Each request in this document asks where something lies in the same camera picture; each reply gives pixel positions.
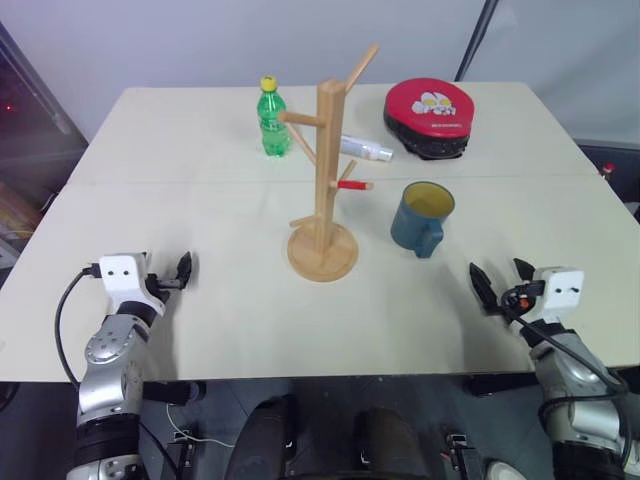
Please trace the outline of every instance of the white table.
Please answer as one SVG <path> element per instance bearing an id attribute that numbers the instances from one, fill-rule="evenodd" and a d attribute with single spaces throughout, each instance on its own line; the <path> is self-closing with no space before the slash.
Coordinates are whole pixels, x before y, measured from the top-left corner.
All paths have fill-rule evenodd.
<path id="1" fill-rule="evenodd" d="M 347 96 L 343 132 L 396 152 L 391 165 L 360 162 L 354 179 L 591 175 L 596 170 L 553 115 L 521 83 L 462 83 L 476 112 L 465 154 L 417 161 L 385 129 L 391 85 L 356 85 Z M 281 87 L 288 108 L 315 114 L 315 87 Z M 114 106 L 73 172 L 71 184 L 266 182 L 313 180 L 295 145 L 283 159 L 264 155 L 258 88 L 133 88 Z M 310 145 L 313 128 L 302 127 Z"/>
<path id="2" fill-rule="evenodd" d="M 152 378 L 528 370 L 527 348 L 482 316 L 467 273 L 478 263 L 502 291 L 517 281 L 514 256 L 583 268 L 583 302 L 567 326 L 606 364 L 637 364 L 637 224 L 526 86 L 461 86 L 476 103 L 471 141 L 462 158 L 437 162 L 406 154 L 384 129 L 389 85 L 350 93 L 345 133 L 396 157 L 359 162 L 353 178 L 375 189 L 338 195 L 336 220 L 360 257 L 331 284 L 288 265 L 287 223 L 312 212 L 313 169 L 297 147 L 283 159 L 261 153 L 256 89 L 127 90 L 0 290 L 0 380 L 65 380 L 52 331 L 60 294 L 87 262 L 142 250 L 161 275 L 186 250 L 197 259 L 155 327 Z M 282 93 L 291 110 L 314 112 L 314 87 Z M 429 260 L 389 235 L 416 178 L 456 197 Z M 77 375 L 108 308 L 98 280 L 69 298 L 63 341 Z"/>
<path id="3" fill-rule="evenodd" d="M 187 249 L 197 256 L 152 336 L 158 379 L 527 370 L 527 348 L 483 317 L 468 279 L 476 262 L 502 291 L 518 281 L 514 256 L 583 268 L 583 302 L 566 326 L 607 365 L 640 362 L 640 230 L 601 178 L 439 182 L 456 210 L 429 260 L 389 235 L 406 180 L 341 192 L 336 219 L 360 257 L 330 284 L 299 277 L 284 252 L 288 220 L 312 208 L 311 182 L 71 184 L 0 291 L 0 379 L 65 380 L 52 329 L 60 294 L 86 262 L 141 250 L 160 274 Z M 63 341 L 78 375 L 107 309 L 99 280 L 69 298 Z"/>

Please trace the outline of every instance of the white tube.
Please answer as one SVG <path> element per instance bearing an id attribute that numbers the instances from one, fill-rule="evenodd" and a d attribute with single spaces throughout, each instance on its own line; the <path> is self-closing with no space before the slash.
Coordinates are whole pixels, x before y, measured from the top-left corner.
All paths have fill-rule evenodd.
<path id="1" fill-rule="evenodd" d="M 378 162 L 390 162 L 393 156 L 393 150 L 390 148 L 362 138 L 350 137 L 349 135 L 342 135 L 340 152 Z"/>

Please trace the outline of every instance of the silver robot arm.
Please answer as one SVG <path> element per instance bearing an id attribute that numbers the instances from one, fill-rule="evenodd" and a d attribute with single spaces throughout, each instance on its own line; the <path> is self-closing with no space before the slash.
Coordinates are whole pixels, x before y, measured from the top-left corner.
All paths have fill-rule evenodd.
<path id="1" fill-rule="evenodd" d="M 632 441 L 620 404 L 627 386 L 562 324 L 578 306 L 584 273 L 534 269 L 518 259 L 516 266 L 525 283 L 505 292 L 499 302 L 488 277 L 474 264 L 471 280 L 485 312 L 503 315 L 531 348 L 544 393 L 539 416 L 552 441 L 556 480 L 624 479 Z"/>
<path id="2" fill-rule="evenodd" d="M 85 348 L 74 468 L 67 480 L 144 479 L 138 432 L 147 342 L 165 313 L 166 289 L 186 286 L 191 256 L 182 257 L 172 280 L 147 274 L 142 253 L 102 257 L 99 270 L 115 313 L 106 316 Z"/>

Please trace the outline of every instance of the white wall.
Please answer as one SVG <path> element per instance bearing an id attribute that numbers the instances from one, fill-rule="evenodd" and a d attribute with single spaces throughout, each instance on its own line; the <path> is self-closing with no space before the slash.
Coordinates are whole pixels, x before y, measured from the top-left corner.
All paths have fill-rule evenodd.
<path id="1" fill-rule="evenodd" d="M 453 79 L 482 0 L 2 0 L 0 21 L 91 139 L 130 86 Z"/>
<path id="2" fill-rule="evenodd" d="M 640 2 L 500 0 L 465 80 L 526 82 L 574 138 L 637 147 Z"/>

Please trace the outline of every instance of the cartoon sticker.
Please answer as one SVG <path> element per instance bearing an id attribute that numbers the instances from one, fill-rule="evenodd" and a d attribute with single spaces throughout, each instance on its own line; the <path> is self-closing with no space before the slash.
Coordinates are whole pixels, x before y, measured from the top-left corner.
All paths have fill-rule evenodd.
<path id="1" fill-rule="evenodd" d="M 413 113 L 434 113 L 436 115 L 455 115 L 456 107 L 446 95 L 438 92 L 424 92 L 419 102 L 413 102 Z"/>

